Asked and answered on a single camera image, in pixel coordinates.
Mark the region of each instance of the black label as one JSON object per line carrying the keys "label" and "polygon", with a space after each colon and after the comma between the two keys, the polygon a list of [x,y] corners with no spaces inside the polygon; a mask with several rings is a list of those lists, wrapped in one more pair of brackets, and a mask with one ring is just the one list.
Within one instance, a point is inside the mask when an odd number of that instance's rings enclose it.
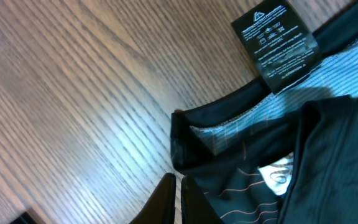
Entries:
{"label": "black label", "polygon": [[232,26],[273,93],[306,75],[320,59],[316,40],[286,0],[266,0]]}

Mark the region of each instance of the wooden table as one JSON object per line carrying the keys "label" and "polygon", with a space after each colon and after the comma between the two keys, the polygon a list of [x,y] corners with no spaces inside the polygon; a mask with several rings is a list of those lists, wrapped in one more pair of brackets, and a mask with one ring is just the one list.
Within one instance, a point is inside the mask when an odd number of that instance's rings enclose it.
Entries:
{"label": "wooden table", "polygon": [[[315,30],[350,1],[290,2]],[[170,113],[256,77],[230,23],[259,2],[0,0],[0,223],[128,223],[173,172]]]}

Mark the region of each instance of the logo on tag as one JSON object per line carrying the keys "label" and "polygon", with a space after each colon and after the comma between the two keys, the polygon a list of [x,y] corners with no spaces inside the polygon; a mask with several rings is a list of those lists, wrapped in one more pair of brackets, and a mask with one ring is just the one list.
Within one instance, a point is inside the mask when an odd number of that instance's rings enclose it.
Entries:
{"label": "logo on tag", "polygon": [[263,12],[255,12],[254,14],[254,22],[258,21],[260,18],[262,18],[265,14]]}

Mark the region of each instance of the white patterned fabric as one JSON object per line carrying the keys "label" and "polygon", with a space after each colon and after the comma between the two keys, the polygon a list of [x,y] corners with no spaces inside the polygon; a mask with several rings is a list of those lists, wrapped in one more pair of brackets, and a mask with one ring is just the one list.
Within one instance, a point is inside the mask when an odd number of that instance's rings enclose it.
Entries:
{"label": "white patterned fabric", "polygon": [[219,154],[235,144],[239,131],[245,128],[252,126],[249,131],[253,134],[269,126],[268,120],[295,111],[307,101],[342,95],[358,96],[358,40],[343,52],[324,59],[298,86],[270,94],[251,110],[224,124],[191,130],[212,152]]}

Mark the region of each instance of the clothing tag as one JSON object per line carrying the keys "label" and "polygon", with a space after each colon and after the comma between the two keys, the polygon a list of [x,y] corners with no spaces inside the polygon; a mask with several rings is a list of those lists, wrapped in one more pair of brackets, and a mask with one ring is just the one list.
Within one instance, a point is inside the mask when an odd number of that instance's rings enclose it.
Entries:
{"label": "clothing tag", "polygon": [[232,26],[273,93],[306,75],[321,58],[313,35],[286,0],[265,0]]}
{"label": "clothing tag", "polygon": [[258,168],[266,185],[276,194],[283,195],[287,192],[292,179],[293,153],[280,159],[269,166]]}

